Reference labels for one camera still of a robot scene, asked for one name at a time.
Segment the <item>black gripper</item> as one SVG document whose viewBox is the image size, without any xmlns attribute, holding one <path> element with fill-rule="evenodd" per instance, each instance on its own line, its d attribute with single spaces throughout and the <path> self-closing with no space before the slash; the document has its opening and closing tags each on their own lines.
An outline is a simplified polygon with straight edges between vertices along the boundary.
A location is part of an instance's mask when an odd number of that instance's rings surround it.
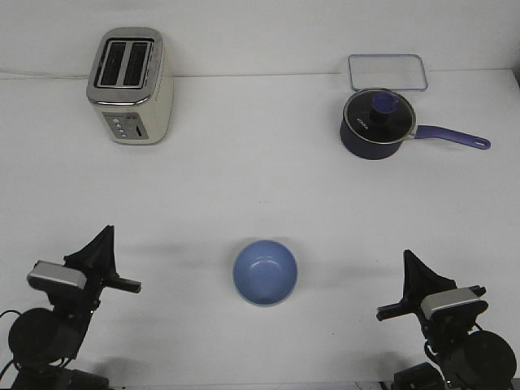
<svg viewBox="0 0 520 390">
<path fill-rule="evenodd" d="M 88 325 L 105 288 L 139 293 L 141 282 L 124 279 L 115 267 L 115 227 L 105 226 L 83 249 L 63 258 L 72 278 L 51 282 L 53 313 L 73 325 Z"/>
<path fill-rule="evenodd" d="M 487 308 L 484 286 L 457 288 L 453 279 L 436 274 L 410 249 L 403 253 L 403 297 L 377 309 L 379 321 L 415 314 L 431 349 L 451 349 L 476 328 Z"/>
</svg>

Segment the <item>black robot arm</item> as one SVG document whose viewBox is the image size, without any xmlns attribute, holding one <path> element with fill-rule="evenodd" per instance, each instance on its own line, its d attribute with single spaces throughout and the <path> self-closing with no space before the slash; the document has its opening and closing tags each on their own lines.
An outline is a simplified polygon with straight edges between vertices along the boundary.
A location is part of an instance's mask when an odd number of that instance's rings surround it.
<svg viewBox="0 0 520 390">
<path fill-rule="evenodd" d="M 477 318 L 488 309 L 485 287 L 460 288 L 436 274 L 414 252 L 403 253 L 402 298 L 380 306 L 379 321 L 414 314 L 427 362 L 394 374 L 390 389 L 511 389 L 517 360 L 511 346 Z"/>
<path fill-rule="evenodd" d="M 104 227 L 63 263 L 39 260 L 27 275 L 30 287 L 46 294 L 50 308 L 34 308 L 13 322 L 8 346 L 17 376 L 14 389 L 108 389 L 108 378 L 72 370 L 104 288 L 139 293 L 141 283 L 119 276 L 115 229 Z"/>
</svg>

